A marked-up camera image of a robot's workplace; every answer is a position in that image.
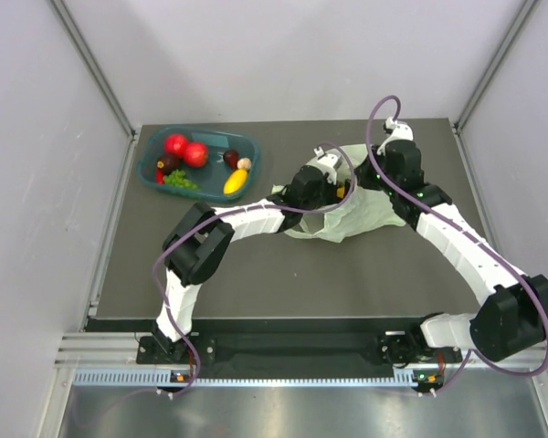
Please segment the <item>beige mushroom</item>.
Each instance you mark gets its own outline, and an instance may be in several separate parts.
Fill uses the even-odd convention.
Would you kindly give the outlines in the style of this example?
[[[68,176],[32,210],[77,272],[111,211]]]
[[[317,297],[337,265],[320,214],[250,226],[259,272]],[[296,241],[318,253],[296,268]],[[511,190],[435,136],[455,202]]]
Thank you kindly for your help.
[[[237,161],[237,168],[249,172],[252,167],[252,161],[249,158],[241,158]]]

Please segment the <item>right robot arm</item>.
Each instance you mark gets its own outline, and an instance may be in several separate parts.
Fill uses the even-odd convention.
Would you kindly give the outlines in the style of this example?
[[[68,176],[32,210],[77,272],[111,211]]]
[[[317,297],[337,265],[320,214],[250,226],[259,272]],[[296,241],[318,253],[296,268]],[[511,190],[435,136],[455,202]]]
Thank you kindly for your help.
[[[388,140],[367,150],[356,169],[359,185],[384,192],[394,213],[452,265],[479,305],[474,314],[425,317],[407,340],[410,354],[427,361],[441,348],[459,348],[492,364],[544,342],[548,358],[548,278],[526,275],[479,236],[452,199],[426,182],[413,141]]]

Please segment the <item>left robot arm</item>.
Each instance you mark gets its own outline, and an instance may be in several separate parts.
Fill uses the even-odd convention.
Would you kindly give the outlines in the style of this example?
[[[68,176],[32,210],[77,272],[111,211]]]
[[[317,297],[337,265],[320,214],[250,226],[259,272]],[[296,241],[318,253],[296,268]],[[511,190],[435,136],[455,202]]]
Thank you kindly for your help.
[[[305,215],[325,214],[345,203],[354,189],[355,172],[331,176],[304,165],[293,181],[266,198],[230,208],[196,203],[163,243],[153,265],[154,281],[162,293],[161,313],[153,336],[167,360],[182,360],[189,349],[186,337],[201,286],[217,271],[230,244],[255,235],[290,230]]]

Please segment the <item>yellow lemon fruit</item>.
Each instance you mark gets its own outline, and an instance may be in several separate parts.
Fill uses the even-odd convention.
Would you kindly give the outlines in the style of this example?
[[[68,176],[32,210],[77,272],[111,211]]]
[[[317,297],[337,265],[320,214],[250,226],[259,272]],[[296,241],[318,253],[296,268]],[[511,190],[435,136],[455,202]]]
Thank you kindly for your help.
[[[223,186],[223,194],[230,195],[241,190],[248,179],[248,171],[237,169],[227,178]]]

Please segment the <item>green plastic bag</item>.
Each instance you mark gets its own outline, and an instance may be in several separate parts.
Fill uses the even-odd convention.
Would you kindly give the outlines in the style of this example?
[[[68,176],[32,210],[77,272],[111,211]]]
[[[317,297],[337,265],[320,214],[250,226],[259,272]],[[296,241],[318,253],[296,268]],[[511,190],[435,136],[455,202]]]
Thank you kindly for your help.
[[[342,156],[342,164],[337,170],[337,182],[350,179],[351,189],[346,198],[334,207],[316,211],[301,210],[299,214],[286,212],[283,228],[286,235],[298,239],[321,239],[340,243],[347,237],[370,232],[383,226],[406,224],[395,214],[385,193],[365,190],[353,181],[351,170],[368,157],[367,149],[363,144],[333,147],[325,143],[323,149]],[[287,184],[275,185],[271,190],[274,200],[283,205],[286,205],[282,195]]]

